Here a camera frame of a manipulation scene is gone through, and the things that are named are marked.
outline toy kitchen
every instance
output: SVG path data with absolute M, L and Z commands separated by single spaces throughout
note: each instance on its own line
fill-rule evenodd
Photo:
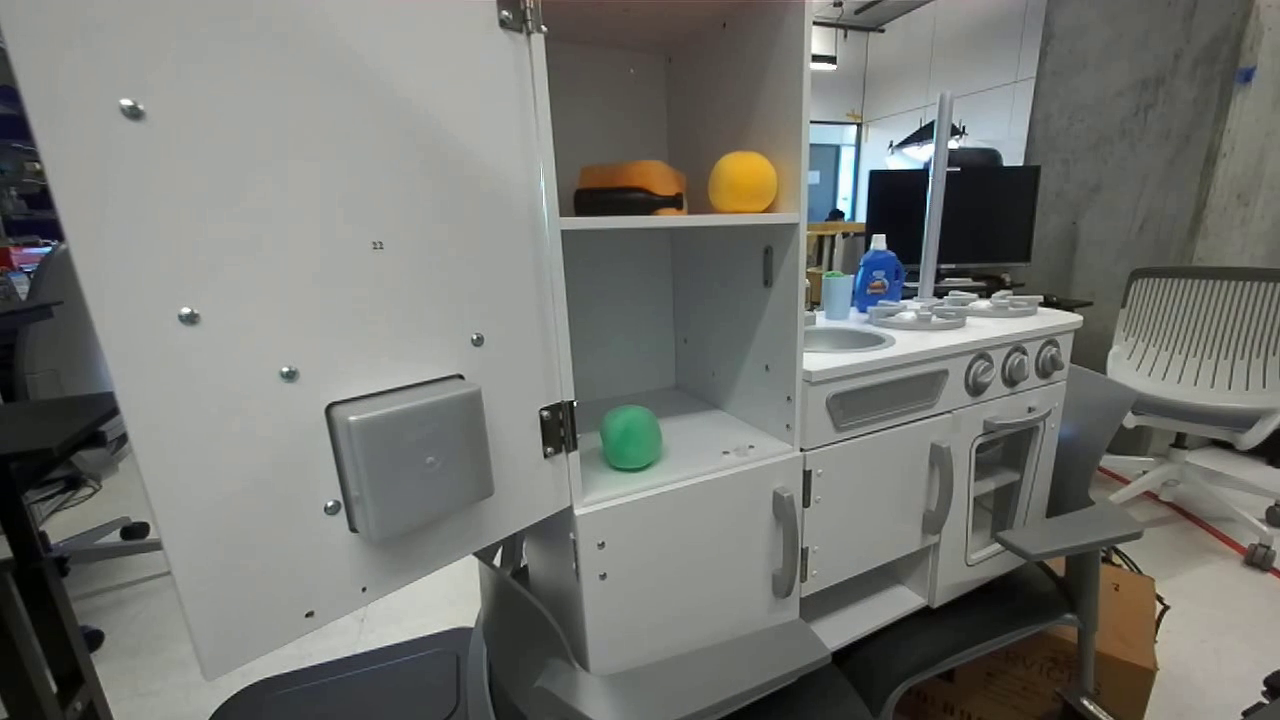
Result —
M 0 5 L 204 672 L 481 554 L 493 696 L 704 716 L 1014 567 L 1078 319 L 809 329 L 809 8 L 629 8 Z M 564 213 L 730 147 L 767 213 Z

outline cabinet door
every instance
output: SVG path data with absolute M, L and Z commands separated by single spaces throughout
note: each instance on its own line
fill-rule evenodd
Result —
M 801 454 L 593 509 L 575 532 L 593 672 L 801 614 Z
M 209 672 L 568 509 L 540 446 L 573 378 L 535 34 L 493 0 L 0 19 Z M 444 374 L 481 389 L 487 496 L 356 536 L 328 402 Z
M 804 596 L 921 551 L 948 518 L 956 419 L 809 450 Z

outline floor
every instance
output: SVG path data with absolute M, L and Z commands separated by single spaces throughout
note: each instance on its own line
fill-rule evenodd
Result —
M 1197 493 L 1176 501 L 1199 514 L 1217 514 L 1217 509 Z M 147 501 L 134 467 L 122 460 L 115 480 L 108 480 L 94 501 L 54 514 L 53 532 L 71 532 L 121 513 L 144 514 L 144 509 Z M 1280 667 L 1280 574 L 1240 567 L 1223 543 L 1153 501 L 1131 505 L 1131 513 L 1146 523 L 1146 532 L 1145 538 L 1128 543 L 1128 551 L 1159 580 L 1159 591 L 1171 603 L 1154 647 L 1159 679 L 1146 716 L 1240 716 L 1240 706 L 1259 696 L 1259 676 Z M 89 622 L 108 629 L 108 645 L 94 653 L 94 663 L 108 700 L 122 720 L 196 720 L 258 676 L 460 629 L 476 614 L 476 567 L 470 560 L 460 560 L 239 672 L 204 679 L 163 554 L 74 567 L 68 574 L 68 591 Z

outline open cabinet door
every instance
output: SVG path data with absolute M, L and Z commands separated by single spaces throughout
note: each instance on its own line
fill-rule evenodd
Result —
M 204 672 L 568 509 L 540 38 L 493 0 L 0 0 Z

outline computer monitor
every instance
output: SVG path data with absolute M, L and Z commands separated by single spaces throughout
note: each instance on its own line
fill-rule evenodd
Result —
M 885 233 L 903 264 L 921 264 L 927 170 L 873 170 L 867 233 Z M 938 264 L 1029 264 L 1040 168 L 953 168 Z

